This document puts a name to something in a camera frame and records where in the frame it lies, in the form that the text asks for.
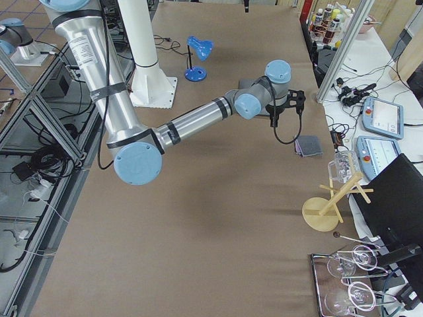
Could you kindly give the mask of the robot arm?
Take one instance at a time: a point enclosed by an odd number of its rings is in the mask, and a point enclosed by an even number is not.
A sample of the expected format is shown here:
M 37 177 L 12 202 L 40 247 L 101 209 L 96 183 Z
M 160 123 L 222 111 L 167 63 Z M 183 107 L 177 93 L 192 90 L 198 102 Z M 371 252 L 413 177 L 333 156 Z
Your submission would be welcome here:
M 277 59 L 248 88 L 231 90 L 160 127 L 143 125 L 135 108 L 171 106 L 177 79 L 166 76 L 159 66 L 147 3 L 120 1 L 118 6 L 135 61 L 130 87 L 99 1 L 44 2 L 55 32 L 67 40 L 87 82 L 108 132 L 106 144 L 114 157 L 114 170 L 125 183 L 153 181 L 161 171 L 167 148 L 233 114 L 249 120 L 266 110 L 275 117 L 277 108 L 289 102 L 291 68 Z

